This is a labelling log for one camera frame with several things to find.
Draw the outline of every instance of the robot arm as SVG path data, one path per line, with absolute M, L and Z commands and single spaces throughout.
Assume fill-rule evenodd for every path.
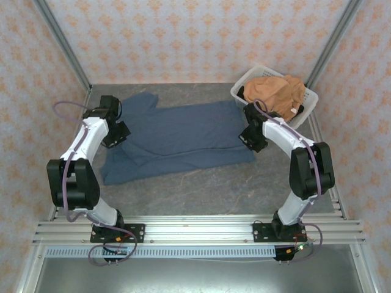
M 254 104 L 244 108 L 249 126 L 239 138 L 250 149 L 259 152 L 273 141 L 290 158 L 289 183 L 291 191 L 284 205 L 274 214 L 272 226 L 277 238 L 291 239 L 292 231 L 305 213 L 307 206 L 318 197 L 314 163 L 310 158 L 309 147 L 316 160 L 321 186 L 321 194 L 334 186 L 334 171 L 329 146 L 303 137 L 291 129 L 275 113 L 262 115 Z
M 119 100 L 113 96 L 102 96 L 99 107 L 87 110 L 83 115 L 83 124 L 88 127 L 87 135 L 85 136 L 85 129 L 82 127 L 69 149 L 60 159 L 50 160 L 46 170 L 53 203 L 57 207 L 63 207 L 62 181 L 65 164 L 85 136 L 71 158 L 67 173 L 68 209 L 84 212 L 95 223 L 121 228 L 122 216 L 100 198 L 99 183 L 92 170 L 92 161 L 101 142 L 108 148 L 114 147 L 130 134 L 124 122 L 117 123 L 118 112 Z

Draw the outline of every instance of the laundry basket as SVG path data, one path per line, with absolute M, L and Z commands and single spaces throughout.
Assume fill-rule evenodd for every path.
M 243 87 L 246 84 L 246 82 L 249 81 L 250 79 L 262 78 L 264 76 L 283 76 L 283 75 L 262 65 L 250 69 L 241 79 L 239 79 L 239 81 L 231 89 L 231 95 L 234 97 L 236 105 L 239 108 L 242 109 L 246 105 L 248 105 L 248 102 L 239 98 L 236 95 L 239 89 Z M 293 129 L 296 129 L 297 127 L 302 125 L 305 119 L 307 119 L 307 117 L 311 114 L 313 108 L 315 108 L 318 99 L 319 98 L 316 93 L 306 88 L 304 94 L 304 101 L 303 101 L 304 111 L 301 114 L 294 117 L 293 119 L 291 119 L 288 122 L 289 126 L 291 126 Z

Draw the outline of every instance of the gray floor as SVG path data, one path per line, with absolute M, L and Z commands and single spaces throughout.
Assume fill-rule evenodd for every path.
M 95 85 L 89 107 L 97 107 L 101 95 L 119 99 L 149 91 L 159 95 L 158 107 L 174 107 L 232 99 L 232 84 Z M 308 122 L 299 132 L 312 138 Z M 256 154 L 251 163 L 169 174 L 104 186 L 99 168 L 106 158 L 100 147 L 93 162 L 101 184 L 101 196 L 124 215 L 272 214 L 288 193 L 289 158 L 275 144 Z M 310 212 L 332 212 L 328 195 Z
M 86 259 L 46 259 L 36 293 L 362 292 L 349 245 L 325 245 L 312 259 L 289 266 L 234 261 L 134 258 L 94 267 Z

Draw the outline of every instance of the patterned wallpaper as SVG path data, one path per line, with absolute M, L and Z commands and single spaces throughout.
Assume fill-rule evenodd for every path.
M 15 292 L 37 221 L 49 213 L 46 164 L 66 150 L 75 130 L 51 105 L 82 102 L 84 90 L 31 0 L 2 0 L 0 18 L 0 292 L 6 293 Z
M 93 84 L 307 79 L 348 0 L 48 0 Z
M 338 189 L 350 217 L 365 220 L 384 292 L 391 292 L 390 15 L 386 1 L 364 1 L 315 88 Z

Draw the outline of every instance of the blue cloth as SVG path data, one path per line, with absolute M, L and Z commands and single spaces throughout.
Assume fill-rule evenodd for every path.
M 105 185 L 255 159 L 238 138 L 244 122 L 234 101 L 172 108 L 157 103 L 148 92 L 122 102 L 131 134 L 108 150 L 101 169 Z

